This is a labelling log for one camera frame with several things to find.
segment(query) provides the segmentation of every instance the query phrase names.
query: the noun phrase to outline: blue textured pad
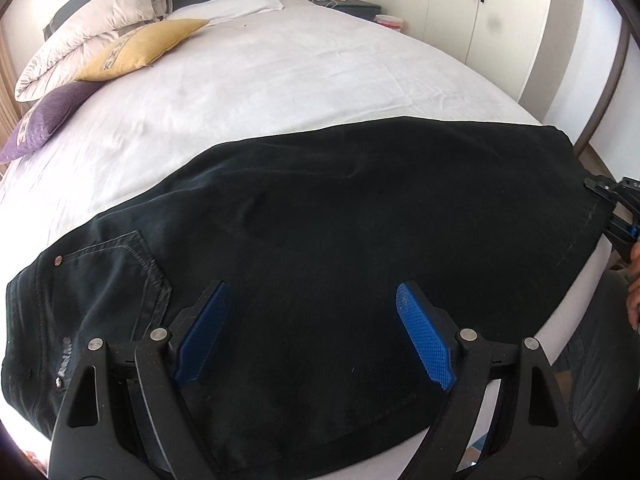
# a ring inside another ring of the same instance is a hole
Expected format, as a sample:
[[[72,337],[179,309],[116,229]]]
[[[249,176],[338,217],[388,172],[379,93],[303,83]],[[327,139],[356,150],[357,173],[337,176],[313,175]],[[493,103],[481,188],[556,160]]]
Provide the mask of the blue textured pad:
[[[179,388],[196,380],[204,368],[229,312],[227,289],[226,283],[220,283],[178,348],[174,381]]]
[[[404,283],[396,291],[396,309],[429,377],[448,390],[456,381],[451,352]]]

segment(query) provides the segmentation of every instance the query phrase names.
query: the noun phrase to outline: gray nightstand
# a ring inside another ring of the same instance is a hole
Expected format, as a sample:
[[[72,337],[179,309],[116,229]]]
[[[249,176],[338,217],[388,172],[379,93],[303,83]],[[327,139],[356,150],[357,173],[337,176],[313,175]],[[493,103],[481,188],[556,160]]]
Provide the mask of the gray nightstand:
[[[370,4],[369,2],[363,2],[360,0],[347,0],[346,2],[313,2],[321,7],[327,7],[329,9],[339,10],[345,14],[362,18],[368,22],[372,22],[376,17],[376,14],[381,14],[382,9],[379,5]]]

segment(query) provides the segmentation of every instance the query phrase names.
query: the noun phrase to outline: bed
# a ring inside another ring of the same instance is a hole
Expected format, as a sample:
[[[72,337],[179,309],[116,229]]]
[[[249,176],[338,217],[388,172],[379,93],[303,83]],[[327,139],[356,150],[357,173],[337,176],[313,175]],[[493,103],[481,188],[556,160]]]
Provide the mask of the bed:
[[[69,2],[45,35],[87,1]],[[174,9],[203,1],[174,0]],[[279,1],[282,10],[204,27],[152,67],[108,83],[39,152],[11,163],[0,187],[1,244],[11,255],[0,261],[2,286],[62,235],[221,142],[403,115],[537,124],[429,45],[308,0]],[[536,335],[551,361],[577,327],[609,253],[602,238]],[[2,355],[5,342],[2,329]],[[496,396],[492,383],[472,441],[486,432]],[[0,409],[10,432],[27,426]],[[421,436],[324,478],[396,478]]]

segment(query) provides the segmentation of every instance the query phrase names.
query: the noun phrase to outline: back pocket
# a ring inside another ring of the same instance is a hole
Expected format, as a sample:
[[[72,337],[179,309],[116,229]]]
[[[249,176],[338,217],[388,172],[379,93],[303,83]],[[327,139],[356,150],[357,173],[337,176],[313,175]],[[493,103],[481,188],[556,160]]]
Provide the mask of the back pocket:
[[[94,337],[110,344],[139,340],[159,326],[170,296],[171,285],[139,231],[55,260],[55,332],[70,338],[74,349]]]

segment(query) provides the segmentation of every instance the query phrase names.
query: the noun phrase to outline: blue gripper pad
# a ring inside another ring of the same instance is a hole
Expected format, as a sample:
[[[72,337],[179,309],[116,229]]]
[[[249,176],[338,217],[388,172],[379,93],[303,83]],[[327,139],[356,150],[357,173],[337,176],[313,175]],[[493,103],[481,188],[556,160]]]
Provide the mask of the blue gripper pad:
[[[414,283],[398,286],[396,310],[429,377],[448,390],[456,381],[452,362],[455,348],[450,338],[438,334],[436,310]]]
[[[174,381],[179,388],[199,377],[220,334],[229,305],[228,286],[221,282],[178,348]]]

